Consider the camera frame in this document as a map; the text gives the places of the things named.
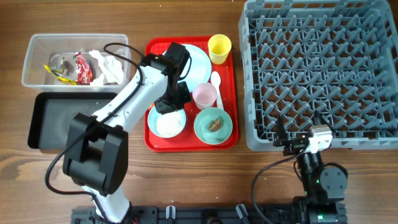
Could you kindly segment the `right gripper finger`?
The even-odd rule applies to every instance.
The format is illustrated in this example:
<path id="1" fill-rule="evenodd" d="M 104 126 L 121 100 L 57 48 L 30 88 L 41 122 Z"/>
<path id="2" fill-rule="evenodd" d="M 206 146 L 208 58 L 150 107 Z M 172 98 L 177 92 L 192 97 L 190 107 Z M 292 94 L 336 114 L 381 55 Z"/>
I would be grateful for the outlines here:
<path id="1" fill-rule="evenodd" d="M 327 121 L 323 118 L 323 116 L 320 114 L 320 112 L 319 112 L 318 110 L 315 110 L 315 111 L 314 111 L 314 115 L 313 115 L 313 124 L 314 124 L 315 126 L 327 125 L 327 126 L 330 128 L 330 130 L 331 130 L 331 132 L 332 132 L 333 134 L 336 133 L 336 130 L 329 124 L 329 122 L 327 122 Z"/>
<path id="2" fill-rule="evenodd" d="M 273 146 L 286 146 L 288 141 L 288 135 L 284 128 L 284 122 L 281 116 L 277 118 L 277 130 L 276 139 L 273 142 Z"/>

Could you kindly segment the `light blue rice bowl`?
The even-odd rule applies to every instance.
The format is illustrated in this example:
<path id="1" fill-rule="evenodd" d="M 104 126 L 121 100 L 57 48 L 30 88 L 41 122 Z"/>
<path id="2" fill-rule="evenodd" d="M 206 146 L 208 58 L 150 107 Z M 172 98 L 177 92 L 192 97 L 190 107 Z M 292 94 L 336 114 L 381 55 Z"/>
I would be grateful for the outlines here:
<path id="1" fill-rule="evenodd" d="M 185 110 L 160 114 L 153 107 L 147 117 L 149 129 L 160 138 L 173 138 L 179 135 L 183 131 L 186 121 Z"/>

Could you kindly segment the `white tissue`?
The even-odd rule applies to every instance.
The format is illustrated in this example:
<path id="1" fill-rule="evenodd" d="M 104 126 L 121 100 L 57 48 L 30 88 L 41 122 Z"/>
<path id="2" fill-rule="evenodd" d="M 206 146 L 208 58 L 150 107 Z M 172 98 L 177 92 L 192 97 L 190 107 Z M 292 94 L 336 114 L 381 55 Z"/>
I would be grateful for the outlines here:
<path id="1" fill-rule="evenodd" d="M 91 86 L 115 85 L 122 84 L 124 72 L 122 63 L 114 56 L 102 56 L 98 50 L 89 51 L 89 55 L 97 59 L 98 66 L 101 70 L 99 76 L 91 81 Z"/>

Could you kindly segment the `red snack wrapper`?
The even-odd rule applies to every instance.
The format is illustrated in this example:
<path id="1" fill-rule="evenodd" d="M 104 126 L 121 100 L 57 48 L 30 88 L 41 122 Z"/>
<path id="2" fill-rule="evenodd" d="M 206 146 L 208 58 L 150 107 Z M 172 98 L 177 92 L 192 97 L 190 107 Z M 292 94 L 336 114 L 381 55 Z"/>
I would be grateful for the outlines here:
<path id="1" fill-rule="evenodd" d="M 81 52 L 76 52 L 73 59 L 76 63 L 77 70 L 76 82 L 81 85 L 89 85 L 93 79 L 90 64 L 84 59 Z"/>

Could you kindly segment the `yellow snack wrapper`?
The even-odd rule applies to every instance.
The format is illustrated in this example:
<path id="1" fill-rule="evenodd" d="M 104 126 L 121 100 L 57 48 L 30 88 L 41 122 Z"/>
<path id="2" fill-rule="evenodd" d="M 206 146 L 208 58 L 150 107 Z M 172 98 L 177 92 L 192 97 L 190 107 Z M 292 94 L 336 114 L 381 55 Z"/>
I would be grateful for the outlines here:
<path id="1" fill-rule="evenodd" d="M 61 83 L 65 85 L 77 85 L 75 80 L 68 78 L 70 75 L 70 63 L 64 57 L 61 58 L 57 66 L 49 67 L 48 65 L 44 65 L 44 68 Z"/>

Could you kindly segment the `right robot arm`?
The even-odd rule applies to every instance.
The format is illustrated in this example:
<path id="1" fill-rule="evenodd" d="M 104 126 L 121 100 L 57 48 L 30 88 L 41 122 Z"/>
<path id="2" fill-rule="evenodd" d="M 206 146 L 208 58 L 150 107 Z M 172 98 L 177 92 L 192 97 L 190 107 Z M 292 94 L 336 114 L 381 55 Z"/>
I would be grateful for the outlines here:
<path id="1" fill-rule="evenodd" d="M 295 223 L 347 223 L 345 190 L 348 171 L 335 162 L 324 163 L 321 152 L 331 146 L 334 128 L 315 111 L 312 126 L 299 139 L 290 139 L 282 117 L 277 118 L 274 146 L 283 147 L 284 156 L 293 156 L 300 172 L 304 197 L 295 197 Z"/>

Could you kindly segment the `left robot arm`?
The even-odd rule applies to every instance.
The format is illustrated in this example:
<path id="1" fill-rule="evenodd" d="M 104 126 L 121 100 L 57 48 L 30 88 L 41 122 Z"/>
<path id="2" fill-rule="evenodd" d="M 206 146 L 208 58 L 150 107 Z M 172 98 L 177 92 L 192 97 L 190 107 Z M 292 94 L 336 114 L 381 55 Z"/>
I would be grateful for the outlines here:
<path id="1" fill-rule="evenodd" d="M 190 54 L 148 54 L 136 65 L 134 78 L 106 106 L 91 116 L 78 113 L 70 123 L 63 150 L 63 173 L 81 186 L 105 223 L 131 223 L 132 205 L 121 184 L 128 168 L 129 132 L 154 104 L 160 114 L 178 111 L 190 101 L 183 78 Z"/>

